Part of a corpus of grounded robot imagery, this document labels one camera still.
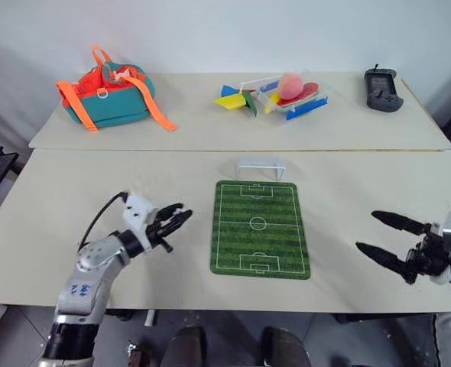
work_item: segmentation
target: soccer field mat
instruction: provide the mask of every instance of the soccer field mat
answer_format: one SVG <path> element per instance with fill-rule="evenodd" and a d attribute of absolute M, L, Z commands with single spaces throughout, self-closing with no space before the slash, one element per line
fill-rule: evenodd
<path fill-rule="evenodd" d="M 293 183 L 219 181 L 210 269 L 216 274 L 308 279 L 309 255 Z"/>

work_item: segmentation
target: yellow plastic piece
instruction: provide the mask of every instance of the yellow plastic piece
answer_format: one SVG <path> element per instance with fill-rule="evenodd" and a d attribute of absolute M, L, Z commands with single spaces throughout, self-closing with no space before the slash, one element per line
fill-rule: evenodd
<path fill-rule="evenodd" d="M 268 114 L 273 110 L 273 105 L 276 105 L 278 102 L 280 102 L 280 95 L 278 93 L 273 93 L 270 97 L 270 101 L 268 104 L 264 107 L 264 113 Z"/>
<path fill-rule="evenodd" d="M 213 101 L 225 109 L 239 109 L 246 106 L 246 99 L 242 94 L 232 94 L 230 96 L 220 97 Z"/>

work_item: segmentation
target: table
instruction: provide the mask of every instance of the table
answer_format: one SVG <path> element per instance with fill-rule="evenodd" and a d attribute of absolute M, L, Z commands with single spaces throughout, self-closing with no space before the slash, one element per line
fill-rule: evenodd
<path fill-rule="evenodd" d="M 290 310 L 333 313 L 451 311 L 451 285 L 420 277 L 409 286 L 355 247 L 362 240 L 400 257 L 417 237 L 384 226 L 374 209 L 420 221 L 451 210 L 451 152 L 278 152 L 297 184 L 312 278 L 229 277 L 209 269 L 213 197 L 234 179 L 242 152 L 36 149 L 0 209 L 0 303 L 54 305 L 74 266 L 77 242 L 114 193 L 131 189 L 157 206 L 183 201 L 194 214 L 162 248 L 133 259 L 110 307 Z M 273 172 L 249 171 L 251 180 Z M 121 229 L 116 204 L 90 239 Z"/>
<path fill-rule="evenodd" d="M 213 103 L 223 84 L 272 74 L 156 74 L 156 101 L 179 128 L 166 132 L 154 120 L 84 131 L 58 106 L 31 141 L 32 148 L 130 151 L 451 150 L 440 128 L 406 85 L 396 78 L 404 105 L 386 113 L 366 106 L 362 73 L 318 73 L 329 86 L 329 104 L 287 122 L 277 113 L 257 118 L 248 109 L 228 111 Z"/>

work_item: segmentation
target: black game controller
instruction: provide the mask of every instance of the black game controller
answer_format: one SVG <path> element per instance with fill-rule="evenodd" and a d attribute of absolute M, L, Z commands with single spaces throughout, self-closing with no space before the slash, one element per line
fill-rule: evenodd
<path fill-rule="evenodd" d="M 366 104 L 371 109 L 383 112 L 397 111 L 404 100 L 395 91 L 394 78 L 397 75 L 392 69 L 368 69 L 365 71 Z"/>

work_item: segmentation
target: wall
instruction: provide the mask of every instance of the wall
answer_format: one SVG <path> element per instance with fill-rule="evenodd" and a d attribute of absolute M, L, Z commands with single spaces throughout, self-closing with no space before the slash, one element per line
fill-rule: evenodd
<path fill-rule="evenodd" d="M 439 124 L 451 116 L 451 0 L 4 0 L 0 141 L 26 147 L 59 100 L 54 81 L 92 67 L 94 43 L 149 72 L 362 72 L 377 62 Z"/>

